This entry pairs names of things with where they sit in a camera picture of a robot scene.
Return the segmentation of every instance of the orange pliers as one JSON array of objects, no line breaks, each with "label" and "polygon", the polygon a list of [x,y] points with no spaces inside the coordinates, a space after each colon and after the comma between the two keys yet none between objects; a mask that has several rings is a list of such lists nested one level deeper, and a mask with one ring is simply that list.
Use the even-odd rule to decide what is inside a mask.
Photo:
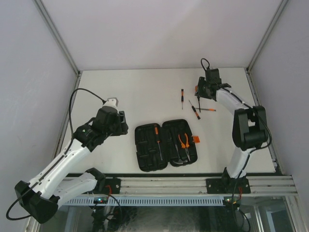
[{"label": "orange pliers", "polygon": [[187,133],[185,133],[184,135],[185,135],[185,138],[186,138],[186,143],[185,144],[182,142],[182,139],[180,138],[180,134],[178,134],[178,138],[179,138],[179,141],[180,141],[180,143],[182,145],[182,149],[185,150],[185,153],[186,153],[186,155],[188,157],[188,160],[190,161],[190,153],[189,153],[189,150],[188,150],[188,147],[190,146],[189,145],[189,139],[188,139]]}]

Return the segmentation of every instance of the orange tag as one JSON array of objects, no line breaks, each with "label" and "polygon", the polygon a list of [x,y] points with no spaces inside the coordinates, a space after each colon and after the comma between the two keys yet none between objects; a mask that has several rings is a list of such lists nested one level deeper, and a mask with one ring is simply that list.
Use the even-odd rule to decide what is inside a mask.
[{"label": "orange tag", "polygon": [[198,143],[200,142],[198,136],[192,136],[192,138],[193,138],[193,142],[194,142],[195,144],[198,144]]}]

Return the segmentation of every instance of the white tabletop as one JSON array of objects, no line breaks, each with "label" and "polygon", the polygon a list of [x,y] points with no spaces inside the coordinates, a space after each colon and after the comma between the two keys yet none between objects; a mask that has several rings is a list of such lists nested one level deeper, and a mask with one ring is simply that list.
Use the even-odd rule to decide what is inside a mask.
[{"label": "white tabletop", "polygon": [[[220,68],[219,71],[223,83],[229,83],[238,95],[249,104],[254,104],[243,68]],[[180,118],[186,119],[193,135],[200,138],[200,143],[196,145],[197,161],[183,167],[169,164],[167,168],[149,174],[222,173],[235,148],[232,140],[233,116],[217,102],[200,99],[201,108],[214,108],[217,112],[202,111],[201,120],[197,119],[188,100],[198,107],[194,88],[198,78],[204,75],[202,69],[84,71],[79,87],[89,89],[104,99],[117,97],[118,109],[124,110],[129,131],[127,135],[108,138],[76,165],[71,173],[83,173],[95,167],[106,174],[147,174],[138,166],[134,129],[143,124],[162,125],[165,121]],[[79,91],[72,111],[74,130],[95,117],[100,107],[100,100]],[[68,128],[64,145],[69,140]],[[254,152],[246,171],[275,172],[269,150]]]}]

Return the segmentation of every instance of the white wall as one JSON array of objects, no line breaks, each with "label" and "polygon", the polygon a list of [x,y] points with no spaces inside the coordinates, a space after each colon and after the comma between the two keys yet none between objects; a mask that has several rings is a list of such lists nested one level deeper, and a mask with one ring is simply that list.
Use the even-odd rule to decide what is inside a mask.
[{"label": "white wall", "polygon": [[43,0],[81,70],[245,67],[281,0]]},{"label": "white wall", "polygon": [[0,231],[19,232],[14,186],[51,160],[75,75],[32,1],[0,1],[0,31]]},{"label": "white wall", "polygon": [[279,157],[309,214],[309,1],[292,0],[253,69]]}]

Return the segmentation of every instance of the open tool case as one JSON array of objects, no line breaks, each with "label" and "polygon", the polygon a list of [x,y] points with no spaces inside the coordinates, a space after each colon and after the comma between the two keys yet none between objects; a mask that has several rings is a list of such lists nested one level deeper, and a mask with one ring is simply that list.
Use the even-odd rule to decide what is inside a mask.
[{"label": "open tool case", "polygon": [[[190,161],[179,140],[180,136],[182,142],[186,144],[185,133],[188,137]],[[197,161],[194,138],[192,137],[188,122],[184,119],[164,122],[162,127],[157,123],[136,127],[135,145],[139,167],[144,172],[162,170],[167,167],[169,162],[172,166],[179,167]]]}]

